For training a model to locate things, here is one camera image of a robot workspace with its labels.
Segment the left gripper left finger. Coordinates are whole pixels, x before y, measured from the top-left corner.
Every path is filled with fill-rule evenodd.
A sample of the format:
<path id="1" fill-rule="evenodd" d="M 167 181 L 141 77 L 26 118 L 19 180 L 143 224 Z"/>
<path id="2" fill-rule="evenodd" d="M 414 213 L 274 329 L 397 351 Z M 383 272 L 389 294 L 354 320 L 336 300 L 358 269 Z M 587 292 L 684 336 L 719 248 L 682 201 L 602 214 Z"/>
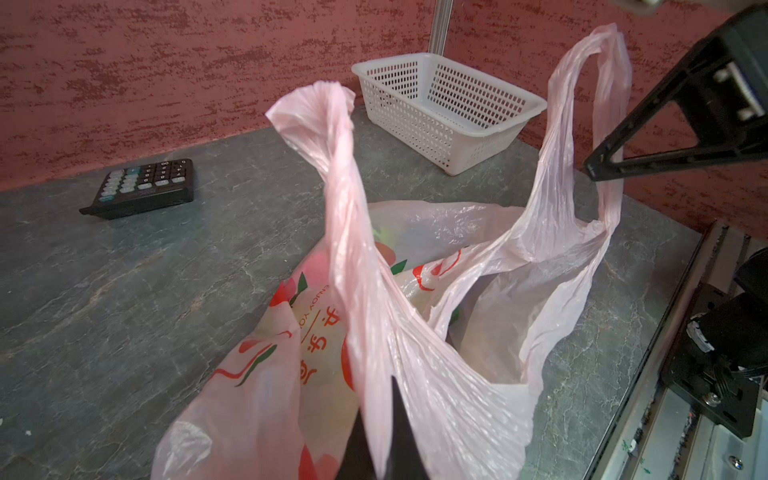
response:
<path id="1" fill-rule="evenodd" d="M 362 415 L 357 414 L 347 441 L 336 480 L 376 480 Z"/>

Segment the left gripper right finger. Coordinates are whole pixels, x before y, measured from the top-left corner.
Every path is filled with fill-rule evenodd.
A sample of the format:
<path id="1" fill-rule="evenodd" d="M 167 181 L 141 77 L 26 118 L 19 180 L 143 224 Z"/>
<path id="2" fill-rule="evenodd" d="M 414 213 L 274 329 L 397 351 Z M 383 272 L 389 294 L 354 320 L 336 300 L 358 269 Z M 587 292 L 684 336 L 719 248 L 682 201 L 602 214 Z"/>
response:
<path id="1" fill-rule="evenodd" d="M 384 478 L 387 480 L 429 480 L 395 377 L 391 378 L 391 385 L 392 438 Z"/>

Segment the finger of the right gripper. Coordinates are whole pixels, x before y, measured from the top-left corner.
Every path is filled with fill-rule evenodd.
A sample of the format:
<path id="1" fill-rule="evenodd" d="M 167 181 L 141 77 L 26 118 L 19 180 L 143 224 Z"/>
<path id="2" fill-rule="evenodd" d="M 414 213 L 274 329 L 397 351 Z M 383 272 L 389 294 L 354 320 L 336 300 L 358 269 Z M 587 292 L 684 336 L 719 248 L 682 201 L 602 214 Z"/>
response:
<path id="1" fill-rule="evenodd" d="M 741 150 L 729 116 L 725 55 L 715 35 L 699 41 L 594 149 L 584 163 L 594 181 L 762 161 Z"/>

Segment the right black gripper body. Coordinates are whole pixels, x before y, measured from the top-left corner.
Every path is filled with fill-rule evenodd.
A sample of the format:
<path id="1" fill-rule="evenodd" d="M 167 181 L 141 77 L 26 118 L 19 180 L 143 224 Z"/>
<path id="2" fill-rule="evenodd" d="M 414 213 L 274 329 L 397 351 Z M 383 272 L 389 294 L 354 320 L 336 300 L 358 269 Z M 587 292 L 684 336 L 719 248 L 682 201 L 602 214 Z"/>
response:
<path id="1" fill-rule="evenodd" d="M 731 16 L 716 31 L 725 55 L 729 116 L 741 150 L 767 149 L 767 3 Z"/>

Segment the pink plastic bag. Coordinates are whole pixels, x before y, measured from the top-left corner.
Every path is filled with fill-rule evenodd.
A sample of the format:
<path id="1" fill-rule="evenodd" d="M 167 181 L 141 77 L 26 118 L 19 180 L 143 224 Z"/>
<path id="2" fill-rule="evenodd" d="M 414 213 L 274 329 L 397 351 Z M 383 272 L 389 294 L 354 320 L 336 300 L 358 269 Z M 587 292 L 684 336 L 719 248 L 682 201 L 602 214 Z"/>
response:
<path id="1" fill-rule="evenodd" d="M 547 127 L 523 207 L 369 203 L 353 155 L 354 93 L 318 81 L 268 119 L 324 184 L 325 233 L 256 328 L 158 444 L 155 479 L 333 479 L 362 415 L 385 479 L 395 377 L 429 479 L 515 479 L 542 371 L 579 320 L 620 222 L 623 184 L 574 205 L 574 89 L 598 81 L 593 139 L 625 117 L 632 67 L 617 26 L 593 30 L 548 82 Z"/>

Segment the white plastic basket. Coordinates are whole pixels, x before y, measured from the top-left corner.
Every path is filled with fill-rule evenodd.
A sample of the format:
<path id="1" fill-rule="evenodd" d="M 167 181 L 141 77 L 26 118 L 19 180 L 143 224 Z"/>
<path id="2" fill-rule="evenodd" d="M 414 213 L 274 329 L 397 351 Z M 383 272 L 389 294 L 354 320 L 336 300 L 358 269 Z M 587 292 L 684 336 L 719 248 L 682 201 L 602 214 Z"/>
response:
<path id="1" fill-rule="evenodd" d="M 431 53 L 357 63 L 369 119 L 450 176 L 508 148 L 543 98 Z"/>

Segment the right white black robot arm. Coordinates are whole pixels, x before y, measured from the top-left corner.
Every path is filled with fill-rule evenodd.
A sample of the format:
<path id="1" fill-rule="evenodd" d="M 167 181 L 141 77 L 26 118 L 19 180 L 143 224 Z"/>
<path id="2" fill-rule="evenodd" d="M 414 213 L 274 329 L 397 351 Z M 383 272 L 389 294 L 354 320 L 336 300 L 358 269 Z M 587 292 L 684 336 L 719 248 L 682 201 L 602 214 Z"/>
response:
<path id="1" fill-rule="evenodd" d="M 697 143 L 619 161 L 618 151 L 668 103 L 675 103 Z M 693 48 L 586 159 L 595 182 L 655 175 L 767 157 L 767 5 L 732 16 Z M 740 374 L 767 372 L 767 252 L 736 271 L 742 293 L 689 322 L 688 336 L 723 356 Z"/>

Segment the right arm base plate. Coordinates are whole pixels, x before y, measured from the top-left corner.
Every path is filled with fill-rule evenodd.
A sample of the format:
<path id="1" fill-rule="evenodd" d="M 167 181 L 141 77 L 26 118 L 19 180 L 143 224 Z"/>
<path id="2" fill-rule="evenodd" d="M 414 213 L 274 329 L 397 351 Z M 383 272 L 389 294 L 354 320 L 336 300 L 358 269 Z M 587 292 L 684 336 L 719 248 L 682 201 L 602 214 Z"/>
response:
<path id="1" fill-rule="evenodd" d="M 767 287 L 732 297 L 704 284 L 694 293 L 661 369 L 662 383 L 737 438 L 752 435 L 767 373 Z"/>

